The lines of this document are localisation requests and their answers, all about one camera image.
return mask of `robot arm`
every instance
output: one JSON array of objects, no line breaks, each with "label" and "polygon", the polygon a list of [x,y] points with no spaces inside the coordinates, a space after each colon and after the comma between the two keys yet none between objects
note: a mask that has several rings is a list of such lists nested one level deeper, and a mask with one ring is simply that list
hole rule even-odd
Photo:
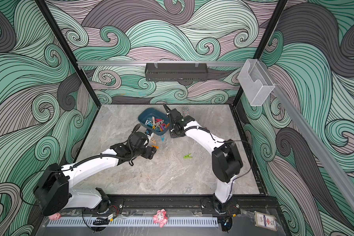
[{"label": "robot arm", "polygon": [[135,126],[126,144],[115,144],[100,155],[78,163],[49,165],[33,189],[42,214],[50,216],[65,208],[79,207],[95,209],[97,212],[107,210],[109,198],[102,189],[80,190],[74,186],[97,172],[127,161],[131,162],[138,156],[152,159],[156,153],[156,148],[148,147],[152,135],[136,132],[139,126]]},{"label": "robot arm", "polygon": [[[212,135],[209,130],[201,127],[194,118],[182,117],[176,110],[164,105],[171,120],[170,135],[172,138],[188,136],[201,144],[212,155],[212,170],[217,180],[215,197],[219,212],[232,196],[232,182],[239,174],[243,163],[239,151],[230,139],[225,141]],[[100,188],[95,190],[78,190],[73,187],[81,180],[106,168],[134,160],[137,156],[152,159],[156,153],[154,147],[148,147],[150,135],[136,132],[137,125],[127,140],[127,144],[119,143],[111,146],[100,155],[87,158],[78,163],[59,166],[52,164],[47,167],[33,190],[42,213],[46,216],[57,213],[65,208],[85,207],[104,212],[109,205],[109,198]]]},{"label": "robot arm", "polygon": [[222,211],[226,202],[232,197],[232,183],[243,167],[236,144],[231,139],[225,141],[211,134],[191,116],[183,117],[176,109],[170,110],[165,104],[164,108],[171,120],[170,135],[172,138],[186,135],[211,153],[212,171],[218,178],[215,190],[217,202],[214,204],[217,204],[218,211]]}]

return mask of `small bottle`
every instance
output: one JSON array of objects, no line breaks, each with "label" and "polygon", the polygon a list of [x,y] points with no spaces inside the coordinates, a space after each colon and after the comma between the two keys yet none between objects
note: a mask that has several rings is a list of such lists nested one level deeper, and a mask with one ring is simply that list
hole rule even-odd
[{"label": "small bottle", "polygon": [[183,113],[183,116],[189,116],[189,108],[187,107],[183,107],[182,108],[182,113]]}]

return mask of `pink pig figurine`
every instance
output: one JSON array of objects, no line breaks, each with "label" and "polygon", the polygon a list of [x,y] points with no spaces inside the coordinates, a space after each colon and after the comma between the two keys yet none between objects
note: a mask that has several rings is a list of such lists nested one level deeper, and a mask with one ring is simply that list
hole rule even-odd
[{"label": "pink pig figurine", "polygon": [[168,218],[166,217],[166,211],[164,209],[158,210],[156,215],[153,217],[154,219],[154,224],[159,223],[160,228],[166,224],[168,221]]},{"label": "pink pig figurine", "polygon": [[61,214],[59,212],[49,216],[50,220],[58,220],[61,217]]}]

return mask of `wave pattern wallpaper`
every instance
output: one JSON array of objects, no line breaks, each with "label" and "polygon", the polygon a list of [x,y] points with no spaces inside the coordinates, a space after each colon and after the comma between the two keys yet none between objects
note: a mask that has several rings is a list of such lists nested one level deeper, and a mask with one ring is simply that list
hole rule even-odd
[{"label": "wave pattern wallpaper", "polygon": [[[277,0],[46,0],[77,60],[245,61]],[[294,5],[304,0],[293,0]],[[241,68],[206,82],[148,82],[144,67],[85,67],[102,103],[232,103]]]},{"label": "wave pattern wallpaper", "polygon": [[[284,10],[262,55],[276,82],[354,183],[354,0]],[[293,235],[354,235],[354,213],[272,93],[241,97],[241,122]]]},{"label": "wave pattern wallpaper", "polygon": [[40,209],[19,187],[72,163],[96,110],[34,0],[0,0],[0,236],[35,234]]}]

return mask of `yellow clothespin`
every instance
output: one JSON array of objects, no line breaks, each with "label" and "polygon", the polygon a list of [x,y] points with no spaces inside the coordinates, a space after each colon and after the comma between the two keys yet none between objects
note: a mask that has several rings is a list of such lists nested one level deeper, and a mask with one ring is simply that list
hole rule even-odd
[{"label": "yellow clothespin", "polygon": [[156,144],[156,141],[155,141],[155,139],[154,139],[153,137],[150,139],[150,141],[151,141],[153,144]]}]

